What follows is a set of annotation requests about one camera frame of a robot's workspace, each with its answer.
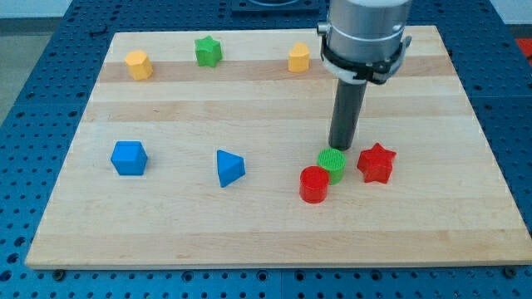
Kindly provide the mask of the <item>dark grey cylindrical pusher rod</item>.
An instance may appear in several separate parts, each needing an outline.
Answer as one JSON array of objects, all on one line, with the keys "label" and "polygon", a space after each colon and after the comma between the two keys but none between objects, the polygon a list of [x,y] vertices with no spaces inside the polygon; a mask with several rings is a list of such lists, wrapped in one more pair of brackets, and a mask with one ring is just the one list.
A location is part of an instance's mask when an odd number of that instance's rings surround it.
[{"label": "dark grey cylindrical pusher rod", "polygon": [[328,136],[330,147],[336,150],[351,148],[366,88],[366,83],[338,81]]}]

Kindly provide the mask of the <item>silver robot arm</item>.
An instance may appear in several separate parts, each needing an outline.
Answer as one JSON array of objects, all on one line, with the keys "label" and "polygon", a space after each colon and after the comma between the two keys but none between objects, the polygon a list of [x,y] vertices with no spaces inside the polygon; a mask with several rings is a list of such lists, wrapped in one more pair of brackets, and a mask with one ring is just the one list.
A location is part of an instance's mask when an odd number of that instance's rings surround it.
[{"label": "silver robot arm", "polygon": [[348,150],[367,83],[382,85],[395,75],[410,46],[403,36],[411,0],[333,0],[318,25],[321,59],[337,78],[329,146]]}]

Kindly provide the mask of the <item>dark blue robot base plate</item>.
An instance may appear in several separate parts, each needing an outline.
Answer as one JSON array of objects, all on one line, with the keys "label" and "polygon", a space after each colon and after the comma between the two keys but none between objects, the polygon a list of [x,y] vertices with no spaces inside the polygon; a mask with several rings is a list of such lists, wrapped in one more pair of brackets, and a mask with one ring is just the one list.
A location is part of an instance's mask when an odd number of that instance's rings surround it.
[{"label": "dark blue robot base plate", "polygon": [[231,0],[231,12],[318,12],[316,0]]}]

